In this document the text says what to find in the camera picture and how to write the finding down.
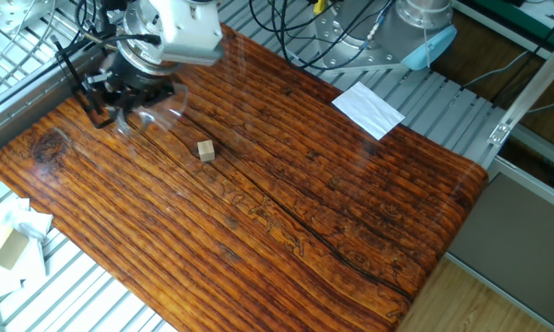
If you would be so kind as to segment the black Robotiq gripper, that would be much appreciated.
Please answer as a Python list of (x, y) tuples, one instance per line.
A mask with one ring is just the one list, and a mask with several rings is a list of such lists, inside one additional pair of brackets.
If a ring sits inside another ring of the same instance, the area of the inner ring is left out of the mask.
[(124, 57), (107, 57), (104, 60), (105, 90), (114, 92), (110, 97), (110, 116), (115, 120), (129, 111), (140, 92), (141, 106), (151, 110), (175, 94), (171, 80), (164, 76), (150, 75), (130, 64)]

